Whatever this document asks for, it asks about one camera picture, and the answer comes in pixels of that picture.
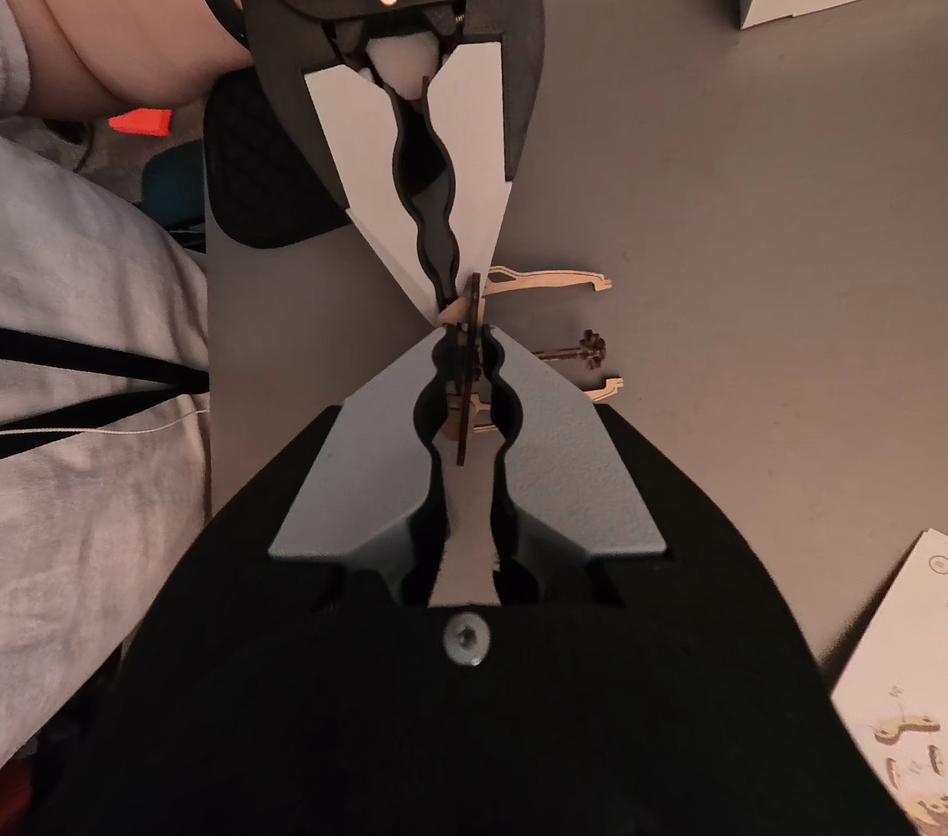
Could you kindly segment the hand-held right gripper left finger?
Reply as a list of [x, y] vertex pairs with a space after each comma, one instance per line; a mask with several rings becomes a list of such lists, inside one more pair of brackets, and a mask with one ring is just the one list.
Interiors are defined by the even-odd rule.
[[378, 573], [392, 593], [429, 593], [444, 551], [444, 329], [338, 411], [268, 553]]

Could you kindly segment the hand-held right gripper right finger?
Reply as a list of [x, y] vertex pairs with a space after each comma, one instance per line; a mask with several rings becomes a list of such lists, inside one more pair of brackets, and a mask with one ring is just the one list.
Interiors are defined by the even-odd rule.
[[500, 581], [549, 581], [589, 563], [659, 557], [665, 539], [587, 395], [501, 329], [484, 331]]

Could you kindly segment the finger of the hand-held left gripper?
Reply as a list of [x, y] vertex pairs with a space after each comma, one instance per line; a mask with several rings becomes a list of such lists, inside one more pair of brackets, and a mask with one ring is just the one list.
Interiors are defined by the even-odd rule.
[[422, 191], [424, 303], [451, 303], [492, 263], [512, 190], [506, 174], [502, 46], [459, 45], [424, 97], [426, 155], [437, 174]]
[[411, 197], [399, 172], [400, 119], [387, 90], [338, 64], [303, 77], [352, 224], [427, 321], [452, 300], [452, 235], [438, 214], [446, 175]]

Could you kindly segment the dark wooden model part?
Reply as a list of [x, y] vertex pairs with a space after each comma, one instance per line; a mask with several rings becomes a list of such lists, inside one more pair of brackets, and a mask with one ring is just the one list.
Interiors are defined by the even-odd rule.
[[480, 273], [473, 273], [469, 281], [468, 308], [457, 327], [458, 374], [456, 388], [460, 398], [456, 465], [463, 467], [467, 460], [468, 437], [472, 425], [472, 394], [480, 375]]

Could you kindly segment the wooden crossbow model assembly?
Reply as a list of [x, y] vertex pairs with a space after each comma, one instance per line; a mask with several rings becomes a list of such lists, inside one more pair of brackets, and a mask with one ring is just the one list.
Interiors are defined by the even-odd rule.
[[[485, 301], [488, 297], [533, 289], [566, 288], [582, 285], [589, 285], [596, 292], [602, 293], [610, 290], [612, 281], [603, 274], [592, 271], [567, 269], [517, 271], [502, 264], [493, 265], [488, 269], [485, 280], [481, 283], [480, 325], [483, 322], [486, 308]], [[467, 308], [468, 294], [458, 297], [448, 304], [438, 315], [436, 323], [438, 325], [459, 325], [466, 315]], [[602, 368], [606, 355], [607, 348], [604, 338], [600, 333], [592, 330], [586, 330], [575, 346], [534, 352], [534, 356], [547, 365], [580, 361], [588, 370]], [[489, 414], [491, 410], [491, 403], [480, 395], [480, 384], [483, 382], [481, 353], [479, 375], [480, 378], [476, 382], [472, 394], [472, 425], [469, 436], [497, 429], [492, 418], [485, 421], [480, 420], [481, 415]], [[458, 440], [460, 398], [456, 388], [456, 378], [457, 376], [446, 391], [448, 415], [441, 429], [445, 439], [451, 441]]]

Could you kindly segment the person's left forearm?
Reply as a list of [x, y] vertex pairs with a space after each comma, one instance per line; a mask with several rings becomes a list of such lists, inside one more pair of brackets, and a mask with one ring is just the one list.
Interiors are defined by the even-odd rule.
[[2, 0], [1, 114], [84, 121], [133, 104], [87, 68], [46, 0]]

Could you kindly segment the dark teal object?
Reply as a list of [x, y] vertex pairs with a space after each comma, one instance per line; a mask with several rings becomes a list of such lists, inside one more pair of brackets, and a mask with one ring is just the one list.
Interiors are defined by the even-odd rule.
[[148, 162], [141, 175], [140, 209], [170, 232], [184, 232], [204, 225], [203, 140], [175, 146]]

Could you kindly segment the orange fabric piece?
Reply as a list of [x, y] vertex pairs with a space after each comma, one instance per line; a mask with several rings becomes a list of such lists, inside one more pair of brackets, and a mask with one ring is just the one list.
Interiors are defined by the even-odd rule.
[[148, 138], [167, 138], [171, 134], [172, 109], [138, 108], [107, 119], [116, 133]]

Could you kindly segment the illustrated instruction booklet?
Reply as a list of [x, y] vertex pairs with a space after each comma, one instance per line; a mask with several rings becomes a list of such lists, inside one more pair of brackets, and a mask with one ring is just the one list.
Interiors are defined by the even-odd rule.
[[920, 535], [832, 692], [918, 834], [947, 833], [947, 537]]

